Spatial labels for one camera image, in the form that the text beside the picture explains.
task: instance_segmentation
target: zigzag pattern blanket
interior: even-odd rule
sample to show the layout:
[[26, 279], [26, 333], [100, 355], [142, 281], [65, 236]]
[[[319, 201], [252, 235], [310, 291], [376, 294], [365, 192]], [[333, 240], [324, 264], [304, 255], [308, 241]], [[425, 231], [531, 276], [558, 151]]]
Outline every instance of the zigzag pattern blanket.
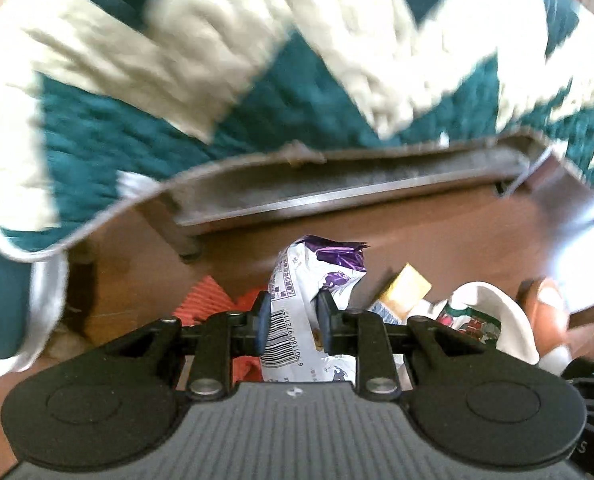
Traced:
[[44, 259], [293, 140], [439, 150], [519, 126], [594, 185], [594, 16], [573, 0], [9, 0], [0, 251]]

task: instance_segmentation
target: screw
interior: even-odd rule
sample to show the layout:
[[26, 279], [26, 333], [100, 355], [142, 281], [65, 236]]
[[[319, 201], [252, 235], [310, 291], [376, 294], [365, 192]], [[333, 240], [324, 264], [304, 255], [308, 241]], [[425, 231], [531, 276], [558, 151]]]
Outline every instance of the screw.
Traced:
[[202, 397], [214, 396], [221, 392], [221, 383], [216, 379], [197, 379], [190, 383], [190, 391]]
[[386, 377], [373, 377], [366, 382], [366, 388], [372, 394], [387, 395], [397, 390], [397, 383]]

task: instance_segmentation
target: trash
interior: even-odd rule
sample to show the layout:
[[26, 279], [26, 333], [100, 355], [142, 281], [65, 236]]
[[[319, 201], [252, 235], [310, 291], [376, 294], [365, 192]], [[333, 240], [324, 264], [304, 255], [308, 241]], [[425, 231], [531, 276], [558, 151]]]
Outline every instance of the trash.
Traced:
[[355, 381], [355, 358], [323, 351], [313, 300], [330, 291], [339, 310], [365, 275], [363, 243], [305, 236], [283, 251], [268, 283], [271, 322], [261, 356], [264, 381]]
[[458, 310], [446, 303], [437, 321], [493, 348], [501, 334], [501, 322], [496, 317], [470, 306]]
[[379, 314], [385, 323], [401, 324], [431, 288], [412, 265], [406, 264], [369, 310]]

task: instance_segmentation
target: purple and white wrapper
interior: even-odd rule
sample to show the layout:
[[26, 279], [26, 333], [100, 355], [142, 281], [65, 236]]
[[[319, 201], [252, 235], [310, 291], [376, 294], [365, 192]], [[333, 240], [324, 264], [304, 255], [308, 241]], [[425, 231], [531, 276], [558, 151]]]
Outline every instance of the purple and white wrapper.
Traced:
[[366, 247], [308, 235], [279, 255], [268, 283], [271, 323], [260, 359], [264, 381], [355, 382], [354, 357], [323, 351], [313, 301], [324, 287], [337, 308], [346, 309], [353, 287], [366, 273]]

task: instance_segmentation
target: red cloth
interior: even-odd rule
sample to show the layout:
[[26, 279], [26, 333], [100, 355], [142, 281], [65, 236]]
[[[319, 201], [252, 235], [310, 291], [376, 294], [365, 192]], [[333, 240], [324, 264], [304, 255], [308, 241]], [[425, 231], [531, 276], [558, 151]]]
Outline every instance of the red cloth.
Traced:
[[[250, 290], [240, 296], [235, 304], [212, 276], [205, 276], [193, 287], [173, 314], [181, 319], [183, 325], [190, 326], [204, 322], [209, 316], [218, 312], [229, 310], [247, 312], [253, 308], [261, 290], [266, 289]], [[258, 357], [237, 357], [232, 360], [232, 383], [239, 381], [263, 381]]]

